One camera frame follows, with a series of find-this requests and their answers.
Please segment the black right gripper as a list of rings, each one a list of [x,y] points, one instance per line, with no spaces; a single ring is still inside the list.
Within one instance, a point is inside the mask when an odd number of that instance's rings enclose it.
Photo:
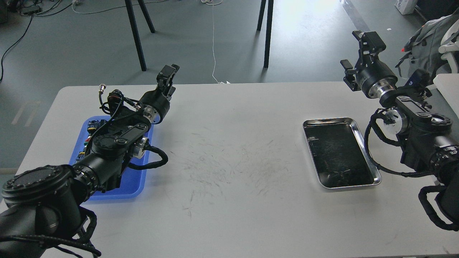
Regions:
[[[359,58],[355,66],[349,60],[340,60],[345,69],[344,83],[351,91],[361,90],[370,99],[396,98],[397,77],[378,57],[386,49],[379,34],[355,30],[352,35],[359,43]]]

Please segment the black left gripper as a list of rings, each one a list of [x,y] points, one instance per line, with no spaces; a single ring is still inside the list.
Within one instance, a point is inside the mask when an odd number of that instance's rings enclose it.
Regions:
[[[165,65],[156,77],[156,89],[144,93],[140,98],[139,102],[144,106],[143,116],[151,124],[161,123],[169,111],[171,97],[176,90],[173,78],[179,69],[176,64]]]

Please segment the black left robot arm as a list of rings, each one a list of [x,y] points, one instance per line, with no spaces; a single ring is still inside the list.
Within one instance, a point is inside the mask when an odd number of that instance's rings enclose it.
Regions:
[[[97,191],[119,188],[127,168],[153,169],[168,162],[167,154],[150,145],[145,134],[169,111],[178,71],[176,64],[165,65],[156,88],[139,100],[112,91],[101,102],[110,119],[90,130],[84,157],[77,163],[28,170],[2,186],[7,205],[1,213],[2,258],[39,258],[49,248],[74,255],[66,246],[101,256],[91,243],[97,216],[81,204]]]

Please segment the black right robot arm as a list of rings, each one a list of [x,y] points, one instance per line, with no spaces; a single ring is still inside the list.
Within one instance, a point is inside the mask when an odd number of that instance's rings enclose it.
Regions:
[[[427,88],[429,72],[416,69],[403,87],[396,87],[397,76],[378,57],[386,45],[377,32],[355,30],[352,34],[359,43],[359,58],[355,65],[340,61],[345,69],[343,81],[352,91],[378,98],[382,105],[365,130],[366,154],[374,130],[381,141],[402,149],[401,163],[414,172],[396,172],[371,158],[378,170],[410,178],[434,175],[439,185],[421,188],[420,203],[437,227],[458,231],[458,142],[450,136],[451,119],[433,112],[425,101],[432,95]]]

